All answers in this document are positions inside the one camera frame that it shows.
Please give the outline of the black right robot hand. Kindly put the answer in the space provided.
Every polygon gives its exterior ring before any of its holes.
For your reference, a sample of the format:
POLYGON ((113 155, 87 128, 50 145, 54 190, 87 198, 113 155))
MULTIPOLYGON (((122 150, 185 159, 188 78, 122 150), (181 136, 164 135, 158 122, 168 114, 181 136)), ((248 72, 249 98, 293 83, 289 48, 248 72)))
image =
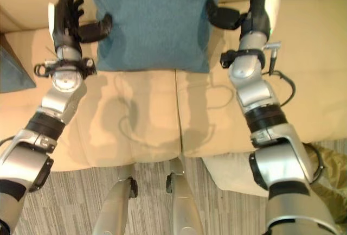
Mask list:
POLYGON ((205 10, 210 24, 224 30, 241 28, 241 37, 261 32, 267 39, 277 22, 281 0, 249 0, 249 9, 240 13, 236 9, 219 7, 214 0, 206 0, 205 10))

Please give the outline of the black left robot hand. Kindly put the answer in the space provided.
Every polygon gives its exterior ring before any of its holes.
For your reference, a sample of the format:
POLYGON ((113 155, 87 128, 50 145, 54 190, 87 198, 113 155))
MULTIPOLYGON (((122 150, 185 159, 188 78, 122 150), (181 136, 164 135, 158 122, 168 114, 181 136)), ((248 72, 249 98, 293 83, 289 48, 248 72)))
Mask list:
POLYGON ((48 5, 49 33, 55 50, 65 46, 81 52, 81 44, 101 41, 111 33, 113 18, 109 13, 100 21, 79 25, 83 3, 84 0, 58 0, 48 5))

